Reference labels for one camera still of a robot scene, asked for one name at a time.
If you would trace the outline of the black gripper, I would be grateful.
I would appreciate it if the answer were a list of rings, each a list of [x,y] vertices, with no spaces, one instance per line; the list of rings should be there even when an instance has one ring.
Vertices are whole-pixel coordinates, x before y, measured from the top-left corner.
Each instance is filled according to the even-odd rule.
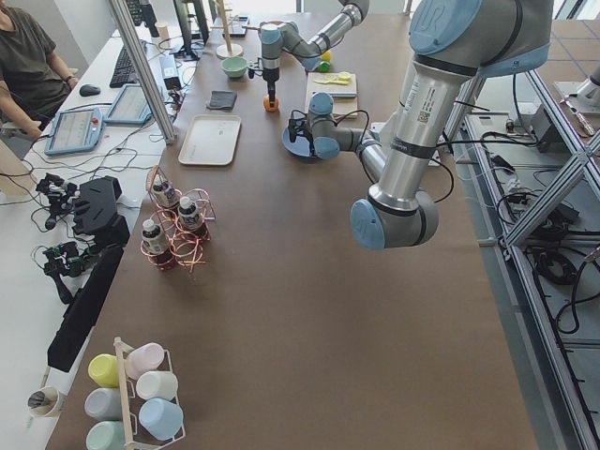
[[[255,76],[261,76],[267,83],[267,93],[269,104],[274,104],[274,94],[276,93],[276,82],[279,80],[280,58],[258,57],[255,62],[248,64],[248,77],[253,79]]]
[[[290,131],[291,141],[294,142],[297,136],[304,136],[310,141],[312,148],[312,135],[308,127],[308,115],[299,110],[292,110],[287,129]]]

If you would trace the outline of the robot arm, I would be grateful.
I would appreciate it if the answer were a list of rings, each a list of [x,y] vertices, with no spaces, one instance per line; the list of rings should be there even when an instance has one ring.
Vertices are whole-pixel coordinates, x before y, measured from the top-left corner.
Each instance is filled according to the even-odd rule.
[[[322,55],[338,45],[344,35],[361,24],[368,15],[369,1],[340,1],[339,14],[310,39],[304,39],[295,22],[262,22],[259,27],[261,55],[248,67],[248,76],[261,74],[267,85],[263,106],[268,112],[278,109],[276,82],[280,74],[280,56],[292,55],[306,71],[314,71]]]
[[[539,68],[548,59],[550,1],[424,1],[412,16],[412,63],[400,104],[378,142],[370,132],[336,125],[333,99],[314,94],[306,115],[291,119],[290,141],[303,136],[317,158],[354,152],[376,178],[351,208],[355,240],[365,248],[418,246],[436,232],[439,216],[420,188],[462,84]]]

